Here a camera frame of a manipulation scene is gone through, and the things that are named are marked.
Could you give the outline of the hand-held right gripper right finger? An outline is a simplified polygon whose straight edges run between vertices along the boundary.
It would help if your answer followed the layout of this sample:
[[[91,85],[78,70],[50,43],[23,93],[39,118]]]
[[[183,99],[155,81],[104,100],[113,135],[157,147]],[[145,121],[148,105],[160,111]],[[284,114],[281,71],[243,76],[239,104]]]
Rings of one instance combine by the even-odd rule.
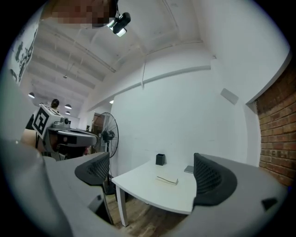
[[[194,154],[191,214],[164,237],[256,237],[288,196],[286,186],[258,167]]]

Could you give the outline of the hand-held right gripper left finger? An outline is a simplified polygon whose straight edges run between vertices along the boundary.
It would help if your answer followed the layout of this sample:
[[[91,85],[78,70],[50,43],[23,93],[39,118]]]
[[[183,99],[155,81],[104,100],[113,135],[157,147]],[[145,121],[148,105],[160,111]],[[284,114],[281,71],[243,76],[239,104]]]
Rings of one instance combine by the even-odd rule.
[[[44,158],[47,174],[74,237],[122,237],[105,199],[109,154],[99,152],[69,160]]]

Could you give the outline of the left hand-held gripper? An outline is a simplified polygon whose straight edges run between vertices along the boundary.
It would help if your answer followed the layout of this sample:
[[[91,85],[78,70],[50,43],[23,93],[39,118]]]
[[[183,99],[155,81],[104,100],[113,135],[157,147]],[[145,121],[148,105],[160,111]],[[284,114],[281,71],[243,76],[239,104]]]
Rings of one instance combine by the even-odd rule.
[[[83,156],[86,149],[98,141],[90,132],[71,128],[68,118],[44,104],[34,115],[32,128],[36,132],[35,148],[42,149],[44,155],[55,160]]]

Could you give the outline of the white box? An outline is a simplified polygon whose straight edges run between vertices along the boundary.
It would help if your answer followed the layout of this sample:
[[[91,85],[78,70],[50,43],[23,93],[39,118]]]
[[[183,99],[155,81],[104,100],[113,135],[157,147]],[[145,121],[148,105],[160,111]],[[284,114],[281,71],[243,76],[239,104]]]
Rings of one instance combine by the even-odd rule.
[[[179,182],[179,179],[176,176],[166,174],[157,175],[156,179],[171,185],[177,185]]]

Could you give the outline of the person's left forearm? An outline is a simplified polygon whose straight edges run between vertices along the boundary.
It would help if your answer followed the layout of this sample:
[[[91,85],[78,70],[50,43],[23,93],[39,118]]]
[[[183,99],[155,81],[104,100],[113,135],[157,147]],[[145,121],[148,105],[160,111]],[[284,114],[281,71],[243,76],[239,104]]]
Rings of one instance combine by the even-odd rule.
[[[20,141],[37,149],[40,153],[46,151],[42,139],[34,130],[25,129]]]

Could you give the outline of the black standing fan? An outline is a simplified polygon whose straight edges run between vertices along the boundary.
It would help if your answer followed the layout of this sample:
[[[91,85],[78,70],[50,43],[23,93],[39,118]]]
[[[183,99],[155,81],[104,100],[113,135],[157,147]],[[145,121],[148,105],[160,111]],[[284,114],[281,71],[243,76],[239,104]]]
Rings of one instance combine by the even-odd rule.
[[[105,194],[115,193],[115,184],[111,181],[111,158],[115,155],[119,143],[119,131],[115,118],[109,112],[95,115],[92,133],[98,137],[97,143],[93,146],[95,152],[106,152],[108,158],[103,161],[103,171],[106,177],[103,179]]]

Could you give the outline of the white table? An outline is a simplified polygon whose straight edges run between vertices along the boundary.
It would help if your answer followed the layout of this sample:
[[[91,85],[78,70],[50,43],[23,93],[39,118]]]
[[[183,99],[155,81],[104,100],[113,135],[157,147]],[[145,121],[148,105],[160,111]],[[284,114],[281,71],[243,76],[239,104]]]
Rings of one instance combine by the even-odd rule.
[[[122,225],[128,226],[125,193],[157,208],[189,215],[196,196],[196,181],[193,174],[184,172],[184,164],[156,165],[149,161],[131,171],[114,177],[117,203]],[[179,179],[177,185],[156,179],[157,175],[173,175]]]

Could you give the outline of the white printed shirt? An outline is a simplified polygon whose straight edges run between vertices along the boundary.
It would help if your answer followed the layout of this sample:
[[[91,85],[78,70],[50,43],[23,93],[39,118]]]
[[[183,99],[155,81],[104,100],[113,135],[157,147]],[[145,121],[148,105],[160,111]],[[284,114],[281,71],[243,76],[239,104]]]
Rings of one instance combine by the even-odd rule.
[[[39,21],[28,22],[10,48],[8,69],[17,85],[20,85],[23,73],[31,60],[38,26]]]

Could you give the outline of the grey wall box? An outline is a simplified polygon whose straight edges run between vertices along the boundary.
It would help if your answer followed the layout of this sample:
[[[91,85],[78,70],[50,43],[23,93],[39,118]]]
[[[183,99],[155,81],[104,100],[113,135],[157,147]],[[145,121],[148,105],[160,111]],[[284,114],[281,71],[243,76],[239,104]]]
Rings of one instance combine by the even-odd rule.
[[[236,96],[234,93],[232,93],[231,91],[227,90],[226,88],[223,88],[220,95],[222,97],[224,97],[226,100],[228,100],[230,103],[232,103],[233,105],[236,105],[236,103],[239,100],[239,97]]]

